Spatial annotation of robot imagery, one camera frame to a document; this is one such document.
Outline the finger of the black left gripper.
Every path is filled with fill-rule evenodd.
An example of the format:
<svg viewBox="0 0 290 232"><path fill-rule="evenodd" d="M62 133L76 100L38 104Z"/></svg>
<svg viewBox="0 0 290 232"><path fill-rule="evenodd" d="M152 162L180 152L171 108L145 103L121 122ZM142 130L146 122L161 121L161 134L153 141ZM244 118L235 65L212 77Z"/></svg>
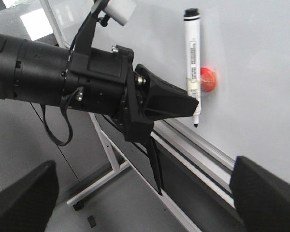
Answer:
<svg viewBox="0 0 290 232"><path fill-rule="evenodd" d="M152 136L149 136L148 142L146 143L146 150L152 168L153 176L157 185L157 192L159 195L162 195L161 189L163 188L163 177L159 150L157 149L155 139Z"/></svg>

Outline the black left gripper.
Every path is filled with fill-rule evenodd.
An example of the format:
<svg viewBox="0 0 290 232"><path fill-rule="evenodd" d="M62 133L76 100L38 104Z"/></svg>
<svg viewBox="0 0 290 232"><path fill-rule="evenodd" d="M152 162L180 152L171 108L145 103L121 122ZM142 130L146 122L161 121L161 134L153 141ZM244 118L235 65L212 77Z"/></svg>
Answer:
<svg viewBox="0 0 290 232"><path fill-rule="evenodd" d="M137 86L133 71L134 51L122 46L117 53L96 48L84 55L71 52L64 93L84 87L81 103L73 109L107 115L126 141L147 143L153 121L192 116L199 101L156 76L142 64L135 72L145 78Z"/></svg>

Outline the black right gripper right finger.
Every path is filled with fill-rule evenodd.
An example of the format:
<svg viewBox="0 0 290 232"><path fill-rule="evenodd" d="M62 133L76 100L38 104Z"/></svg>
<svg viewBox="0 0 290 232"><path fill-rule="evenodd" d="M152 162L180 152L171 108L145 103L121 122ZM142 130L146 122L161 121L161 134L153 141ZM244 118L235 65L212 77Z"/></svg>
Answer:
<svg viewBox="0 0 290 232"><path fill-rule="evenodd" d="M229 186L246 231L290 232L289 183L238 156Z"/></svg>

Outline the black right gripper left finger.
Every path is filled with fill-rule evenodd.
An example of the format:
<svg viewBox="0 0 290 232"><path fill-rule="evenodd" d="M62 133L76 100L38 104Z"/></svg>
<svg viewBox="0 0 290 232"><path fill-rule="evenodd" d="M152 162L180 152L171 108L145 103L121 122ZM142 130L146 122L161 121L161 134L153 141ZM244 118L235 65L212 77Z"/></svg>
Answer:
<svg viewBox="0 0 290 232"><path fill-rule="evenodd" d="M56 163L48 160L0 193L0 232L44 232L58 194Z"/></svg>

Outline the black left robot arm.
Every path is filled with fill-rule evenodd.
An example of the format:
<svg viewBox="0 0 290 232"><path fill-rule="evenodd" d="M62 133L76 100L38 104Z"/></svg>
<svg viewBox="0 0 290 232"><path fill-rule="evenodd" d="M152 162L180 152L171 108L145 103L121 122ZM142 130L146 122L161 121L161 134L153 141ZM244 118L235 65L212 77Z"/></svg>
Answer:
<svg viewBox="0 0 290 232"><path fill-rule="evenodd" d="M134 52L92 48L79 36L71 49L0 34L0 99L14 99L109 116L126 141L147 149L154 179L161 169L150 137L157 120L188 117L198 101L153 74L133 66Z"/></svg>

